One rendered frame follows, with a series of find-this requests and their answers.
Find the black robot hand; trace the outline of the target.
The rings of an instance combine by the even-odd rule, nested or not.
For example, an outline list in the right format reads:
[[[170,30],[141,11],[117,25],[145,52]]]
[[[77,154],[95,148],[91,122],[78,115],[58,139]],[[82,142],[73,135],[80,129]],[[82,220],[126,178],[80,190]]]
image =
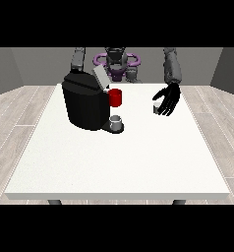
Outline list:
[[[159,115],[169,116],[175,109],[176,104],[180,100],[180,87],[177,83],[171,83],[167,88],[160,90],[152,99],[158,100],[162,96],[164,100],[157,109]]]

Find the red pod holder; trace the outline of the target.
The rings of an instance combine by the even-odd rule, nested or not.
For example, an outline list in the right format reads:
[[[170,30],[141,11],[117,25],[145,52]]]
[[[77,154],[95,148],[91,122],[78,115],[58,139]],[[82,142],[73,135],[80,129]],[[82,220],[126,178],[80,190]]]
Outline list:
[[[112,107],[118,107],[122,104],[122,91],[119,89],[111,89],[108,92],[109,105]]]

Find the pale grey machine lid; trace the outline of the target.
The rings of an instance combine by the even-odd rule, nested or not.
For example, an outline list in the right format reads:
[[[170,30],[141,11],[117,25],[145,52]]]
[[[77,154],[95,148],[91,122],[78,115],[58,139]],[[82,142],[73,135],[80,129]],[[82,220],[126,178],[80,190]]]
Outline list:
[[[110,79],[108,78],[106,72],[105,72],[105,69],[103,68],[102,65],[98,65],[96,67],[94,67],[92,69],[92,72],[94,74],[94,76],[96,77],[99,85],[100,85],[100,88],[102,90],[105,90],[108,88],[108,86],[110,85],[111,81]]]

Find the black coffee machine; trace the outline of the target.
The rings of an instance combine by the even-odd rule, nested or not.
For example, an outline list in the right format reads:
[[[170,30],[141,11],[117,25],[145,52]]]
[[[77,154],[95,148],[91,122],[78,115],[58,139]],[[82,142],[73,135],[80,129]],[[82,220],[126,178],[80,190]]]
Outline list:
[[[69,120],[75,126],[90,131],[105,130],[112,134],[124,131],[110,129],[109,91],[104,91],[94,75],[70,72],[62,83]]]

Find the small grey cup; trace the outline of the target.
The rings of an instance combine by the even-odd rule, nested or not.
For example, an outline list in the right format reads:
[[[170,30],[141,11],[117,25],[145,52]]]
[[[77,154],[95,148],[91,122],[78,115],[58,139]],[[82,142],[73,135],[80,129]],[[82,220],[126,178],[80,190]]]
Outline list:
[[[112,115],[109,118],[110,129],[113,131],[118,131],[122,127],[122,119],[119,115]]]

